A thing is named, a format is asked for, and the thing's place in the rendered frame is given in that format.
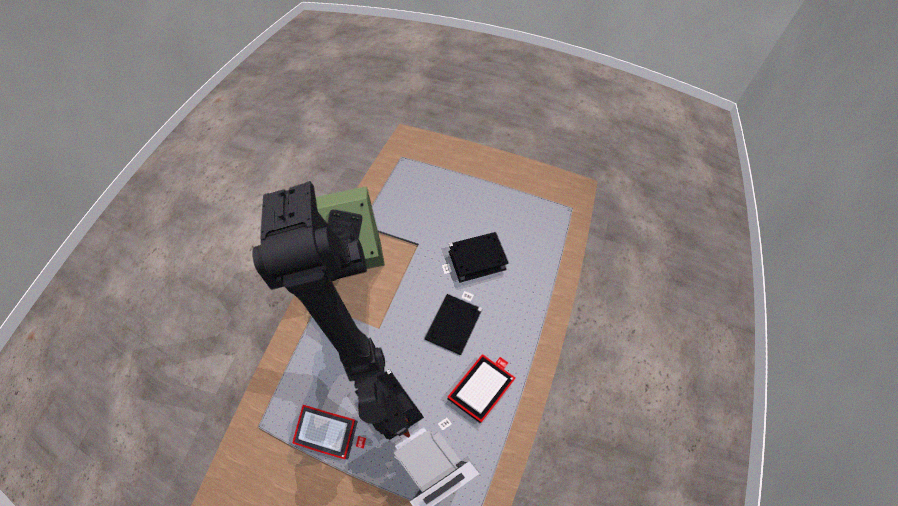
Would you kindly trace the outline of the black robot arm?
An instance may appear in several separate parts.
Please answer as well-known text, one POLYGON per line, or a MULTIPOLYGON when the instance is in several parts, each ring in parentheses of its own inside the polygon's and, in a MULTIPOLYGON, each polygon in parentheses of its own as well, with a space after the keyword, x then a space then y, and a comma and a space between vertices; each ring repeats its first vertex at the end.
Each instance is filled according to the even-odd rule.
POLYGON ((391 388, 385 403, 388 387, 380 377, 385 374, 383 351, 357 328, 332 283, 367 272, 359 240, 361 224, 362 215, 335 209, 326 223, 318 212, 311 181, 267 193, 262 204, 261 249, 253 247, 252 257, 268 287, 285 287, 294 294, 336 348, 349 381, 358 388, 360 419, 380 422, 392 435, 401 436, 410 427, 401 414, 405 408, 391 388))

